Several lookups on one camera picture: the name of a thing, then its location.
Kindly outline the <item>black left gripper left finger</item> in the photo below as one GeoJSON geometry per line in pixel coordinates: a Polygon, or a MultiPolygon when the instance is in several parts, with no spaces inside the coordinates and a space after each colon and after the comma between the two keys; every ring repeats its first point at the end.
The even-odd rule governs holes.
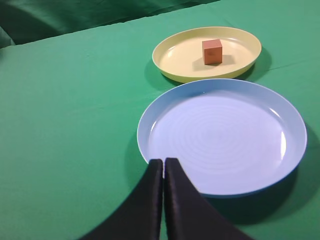
{"type": "Polygon", "coordinates": [[[163,207],[163,162],[149,161],[125,201],[82,240],[158,240],[163,207]]]}

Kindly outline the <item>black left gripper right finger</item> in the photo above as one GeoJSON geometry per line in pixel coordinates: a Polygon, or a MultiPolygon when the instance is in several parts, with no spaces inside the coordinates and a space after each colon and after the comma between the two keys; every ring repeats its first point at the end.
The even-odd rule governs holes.
{"type": "Polygon", "coordinates": [[[164,212],[169,240],[251,240],[213,208],[177,158],[164,163],[164,212]]]}

